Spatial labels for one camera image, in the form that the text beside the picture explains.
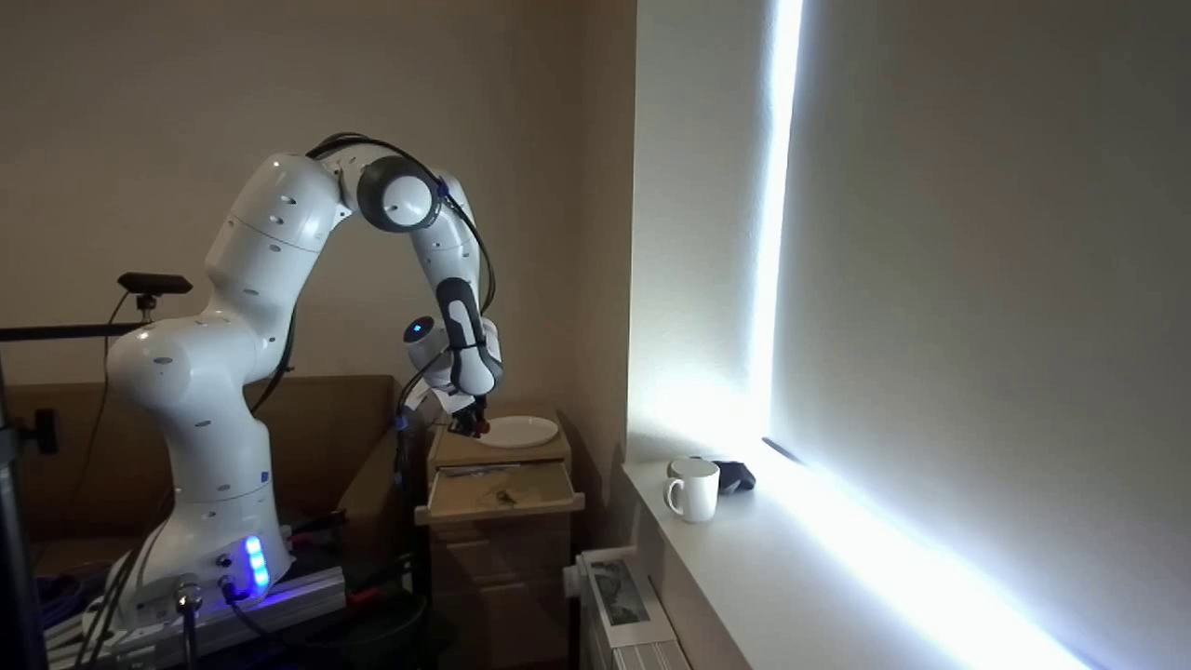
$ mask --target windowsill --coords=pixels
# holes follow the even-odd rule
[[[719,499],[711,525],[664,505],[664,461],[624,477],[749,668],[951,668],[800,528],[776,495],[796,466],[762,447],[745,461],[754,492]]]

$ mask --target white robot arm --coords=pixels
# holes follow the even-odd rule
[[[176,626],[178,587],[208,602],[228,592],[265,602],[290,569],[269,430],[241,388],[275,373],[299,293],[347,219],[414,235],[442,316],[442,328],[424,328],[420,349],[438,347],[424,373],[453,397],[451,411],[473,411],[484,425],[504,364],[495,324],[484,319],[484,249],[461,185],[362,134],[335,134],[305,158],[269,158],[203,256],[208,306],[139,328],[108,355],[111,384],[156,419],[176,477],[172,519],[125,559],[116,628],[130,646]]]

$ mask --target white plate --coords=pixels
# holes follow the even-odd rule
[[[557,425],[546,419],[495,419],[481,437],[484,447],[536,447],[557,437]]]

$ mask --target mug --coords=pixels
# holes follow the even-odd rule
[[[682,520],[711,520],[719,502],[719,466],[716,461],[670,461],[667,466],[667,505]]]

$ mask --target radiator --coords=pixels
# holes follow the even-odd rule
[[[580,670],[688,670],[633,548],[580,550],[567,584],[580,598]]]

